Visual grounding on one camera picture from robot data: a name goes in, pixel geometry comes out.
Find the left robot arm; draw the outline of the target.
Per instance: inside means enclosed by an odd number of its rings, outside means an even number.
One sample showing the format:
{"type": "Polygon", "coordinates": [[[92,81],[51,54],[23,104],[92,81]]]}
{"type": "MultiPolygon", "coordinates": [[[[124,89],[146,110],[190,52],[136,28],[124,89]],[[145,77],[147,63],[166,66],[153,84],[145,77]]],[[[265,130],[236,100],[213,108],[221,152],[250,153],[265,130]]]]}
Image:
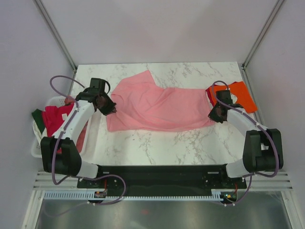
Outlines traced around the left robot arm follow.
{"type": "Polygon", "coordinates": [[[69,177],[88,179],[93,187],[101,187],[105,177],[98,166],[85,162],[76,143],[85,124],[96,111],[104,116],[116,112],[116,103],[108,96],[110,84],[100,78],[91,78],[89,87],[73,97],[74,105],[67,119],[51,137],[40,142],[44,171],[69,177]]]}

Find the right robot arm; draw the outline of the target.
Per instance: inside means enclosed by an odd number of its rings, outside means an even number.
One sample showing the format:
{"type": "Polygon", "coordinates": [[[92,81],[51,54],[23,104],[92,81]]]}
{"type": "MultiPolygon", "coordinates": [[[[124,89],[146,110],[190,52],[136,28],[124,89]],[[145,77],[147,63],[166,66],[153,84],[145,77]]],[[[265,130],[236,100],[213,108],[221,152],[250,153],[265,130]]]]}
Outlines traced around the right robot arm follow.
{"type": "Polygon", "coordinates": [[[215,95],[217,102],[208,117],[217,123],[229,122],[245,137],[242,158],[226,165],[226,171],[218,176],[219,184],[228,188],[237,177],[276,176],[284,165],[280,131],[251,118],[240,104],[233,103],[229,90],[217,91],[215,95]]]}

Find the pink t shirt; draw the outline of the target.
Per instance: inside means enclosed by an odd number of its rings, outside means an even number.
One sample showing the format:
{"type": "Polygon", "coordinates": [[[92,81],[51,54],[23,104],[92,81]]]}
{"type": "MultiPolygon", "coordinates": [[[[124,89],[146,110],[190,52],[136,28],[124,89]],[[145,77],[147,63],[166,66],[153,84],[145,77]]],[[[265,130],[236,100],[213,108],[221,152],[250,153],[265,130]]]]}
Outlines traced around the pink t shirt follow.
{"type": "Polygon", "coordinates": [[[214,124],[204,89],[161,88],[150,71],[122,79],[111,99],[117,111],[106,117],[109,132],[183,132],[214,124]]]}

